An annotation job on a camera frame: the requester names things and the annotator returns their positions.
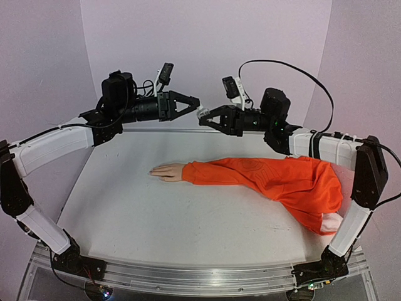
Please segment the clear nail polish bottle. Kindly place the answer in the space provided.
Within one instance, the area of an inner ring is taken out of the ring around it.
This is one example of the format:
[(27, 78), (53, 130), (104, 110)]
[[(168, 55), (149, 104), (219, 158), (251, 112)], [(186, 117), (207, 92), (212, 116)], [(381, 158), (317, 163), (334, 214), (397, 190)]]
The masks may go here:
[(210, 113), (208, 108), (203, 108), (202, 110), (196, 112), (196, 116), (197, 118), (200, 120), (201, 118), (205, 117), (206, 115), (208, 115)]

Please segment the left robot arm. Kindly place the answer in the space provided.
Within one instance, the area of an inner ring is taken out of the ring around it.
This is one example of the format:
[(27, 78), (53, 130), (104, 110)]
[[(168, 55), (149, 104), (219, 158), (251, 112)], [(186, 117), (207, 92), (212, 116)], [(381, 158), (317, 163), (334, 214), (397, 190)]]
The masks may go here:
[(201, 108), (198, 98), (163, 91), (170, 72), (160, 71), (151, 96), (138, 94), (129, 72), (117, 70), (102, 82), (96, 108), (66, 124), (9, 144), (1, 141), (1, 209), (42, 241), (70, 273), (82, 272), (84, 259), (75, 240), (35, 204), (24, 177), (67, 154), (102, 145), (123, 132), (123, 125), (158, 120), (173, 121)]

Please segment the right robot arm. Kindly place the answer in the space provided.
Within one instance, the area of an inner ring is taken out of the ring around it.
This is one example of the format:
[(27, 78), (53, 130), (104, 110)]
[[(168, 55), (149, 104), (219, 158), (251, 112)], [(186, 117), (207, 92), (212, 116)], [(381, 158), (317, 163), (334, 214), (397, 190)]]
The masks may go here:
[(332, 255), (344, 256), (376, 210), (388, 181), (382, 148), (374, 136), (358, 140), (340, 132), (321, 133), (291, 125), (286, 121), (290, 104), (284, 92), (267, 88), (259, 109), (232, 102), (199, 110), (197, 117), (200, 125), (226, 135), (264, 132), (265, 143), (278, 154), (311, 157), (353, 171), (350, 206), (327, 248)]

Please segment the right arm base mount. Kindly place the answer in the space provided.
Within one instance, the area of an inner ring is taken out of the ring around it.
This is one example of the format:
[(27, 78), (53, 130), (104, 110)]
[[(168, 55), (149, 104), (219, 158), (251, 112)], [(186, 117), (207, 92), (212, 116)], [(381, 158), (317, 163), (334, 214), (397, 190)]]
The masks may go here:
[(318, 261), (300, 263), (293, 267), (291, 274), (295, 276), (297, 288), (316, 283), (334, 281), (339, 277), (348, 275), (348, 261), (350, 255), (338, 256), (327, 246)]

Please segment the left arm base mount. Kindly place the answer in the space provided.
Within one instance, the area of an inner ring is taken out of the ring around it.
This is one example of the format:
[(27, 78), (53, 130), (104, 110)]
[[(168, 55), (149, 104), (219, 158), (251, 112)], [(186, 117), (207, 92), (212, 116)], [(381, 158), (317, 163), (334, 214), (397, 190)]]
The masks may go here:
[(87, 277), (93, 282), (102, 280), (105, 275), (106, 262), (101, 259), (81, 255), (78, 243), (64, 230), (70, 246), (60, 254), (55, 253), (51, 259), (51, 266), (55, 270)]

